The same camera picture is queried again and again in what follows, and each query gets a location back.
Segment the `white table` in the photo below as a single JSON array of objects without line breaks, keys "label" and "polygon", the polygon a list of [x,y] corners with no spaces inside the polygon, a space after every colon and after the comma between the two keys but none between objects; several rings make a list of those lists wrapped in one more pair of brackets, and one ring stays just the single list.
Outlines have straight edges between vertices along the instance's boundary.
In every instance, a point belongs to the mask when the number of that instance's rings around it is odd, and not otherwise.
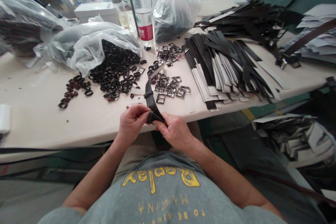
[{"label": "white table", "polygon": [[[225,0],[221,0],[222,3],[218,5],[218,1],[207,1],[204,6],[206,9],[212,6],[212,11],[218,12],[234,5],[233,2]],[[191,29],[173,42],[182,46],[184,38],[198,32],[201,32],[200,28]],[[249,46],[289,84],[289,90],[282,90],[265,73],[274,86],[280,90],[282,99],[319,88],[325,84],[327,77],[336,75],[335,69],[305,63],[297,69],[287,66],[285,70],[281,70],[274,64],[274,57],[266,49],[254,44],[249,44]],[[138,84],[141,89],[144,89],[148,80],[146,73],[148,67],[156,60],[156,53],[152,49],[149,52],[143,50],[142,54],[147,64],[142,65],[146,70]],[[181,76],[182,84],[191,88],[196,112],[190,113],[185,101],[177,97],[167,98],[164,105],[158,104],[157,106],[161,112],[180,115],[187,122],[265,104],[260,102],[256,96],[251,95],[249,102],[234,101],[231,104],[223,104],[219,111],[210,112],[202,100],[185,58],[175,62],[172,67],[166,67],[164,73],[171,77]],[[108,103],[103,98],[104,93],[100,91],[99,85],[93,83],[94,94],[92,96],[85,97],[80,90],[78,97],[69,103],[68,108],[61,110],[57,105],[66,92],[66,83],[75,75],[75,72],[68,69],[58,70],[57,73],[48,72],[48,70],[36,73],[25,67],[10,53],[1,56],[0,104],[12,106],[11,132],[4,136],[1,147],[60,148],[88,146],[114,139],[119,128],[120,114],[127,105],[135,103],[138,97],[131,99],[129,95],[121,94],[118,100]],[[153,129],[153,125],[144,125],[141,132]],[[0,155],[0,163],[46,154],[50,152]]]}]

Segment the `hand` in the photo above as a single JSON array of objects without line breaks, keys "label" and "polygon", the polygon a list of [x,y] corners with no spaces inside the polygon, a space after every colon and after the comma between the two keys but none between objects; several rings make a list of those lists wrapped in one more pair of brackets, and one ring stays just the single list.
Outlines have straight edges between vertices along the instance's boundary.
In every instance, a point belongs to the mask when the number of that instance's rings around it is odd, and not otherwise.
[{"label": "hand", "polygon": [[153,121],[153,124],[161,132],[168,143],[183,152],[192,148],[197,139],[191,134],[188,125],[183,118],[167,113],[162,113],[162,116],[166,120],[168,127],[160,121]]},{"label": "hand", "polygon": [[120,124],[116,142],[129,147],[138,137],[142,126],[146,123],[150,108],[137,103],[130,106],[120,116]]}]

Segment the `grey t-shirt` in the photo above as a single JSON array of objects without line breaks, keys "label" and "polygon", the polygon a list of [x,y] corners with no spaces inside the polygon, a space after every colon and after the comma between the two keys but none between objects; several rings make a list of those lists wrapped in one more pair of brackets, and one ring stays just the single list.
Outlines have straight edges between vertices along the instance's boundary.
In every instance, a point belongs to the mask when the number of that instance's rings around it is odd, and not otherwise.
[{"label": "grey t-shirt", "polygon": [[284,223],[257,207],[240,209],[199,165],[170,152],[149,156],[114,183],[82,216],[58,208],[39,224]]}]

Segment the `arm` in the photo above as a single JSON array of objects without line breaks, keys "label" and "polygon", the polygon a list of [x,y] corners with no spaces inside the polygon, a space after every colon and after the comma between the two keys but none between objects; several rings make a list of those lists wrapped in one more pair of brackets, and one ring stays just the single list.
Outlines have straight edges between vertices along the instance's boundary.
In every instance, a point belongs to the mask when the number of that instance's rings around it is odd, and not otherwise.
[{"label": "arm", "polygon": [[134,142],[146,123],[148,111],[150,109],[145,105],[135,104],[120,116],[119,131],[113,144],[72,191],[62,207],[75,208],[84,215],[103,195],[111,186],[127,148]]},{"label": "arm", "polygon": [[283,219],[280,212],[251,183],[232,166],[217,157],[196,139],[182,117],[162,113],[168,127],[154,121],[164,138],[176,149],[194,159],[207,176],[238,207],[249,205],[264,208]]}]

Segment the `lap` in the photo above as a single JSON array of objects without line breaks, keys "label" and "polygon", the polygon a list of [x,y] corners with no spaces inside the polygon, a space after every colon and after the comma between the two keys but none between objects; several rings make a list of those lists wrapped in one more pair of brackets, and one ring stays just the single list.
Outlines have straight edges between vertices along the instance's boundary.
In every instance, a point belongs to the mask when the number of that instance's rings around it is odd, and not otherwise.
[{"label": "lap", "polygon": [[[198,123],[196,121],[187,123],[192,135],[203,143],[201,137],[201,131],[199,129]],[[127,149],[124,154],[123,159],[115,173],[112,184],[118,181],[122,176],[128,173],[129,170],[137,166],[146,157],[155,154],[157,152],[157,147],[155,145],[154,139],[151,132],[145,132],[139,134],[137,139],[132,143],[132,145]],[[195,162],[187,154],[179,151],[175,148],[170,148],[169,151],[174,154],[180,155],[190,162]]]}]

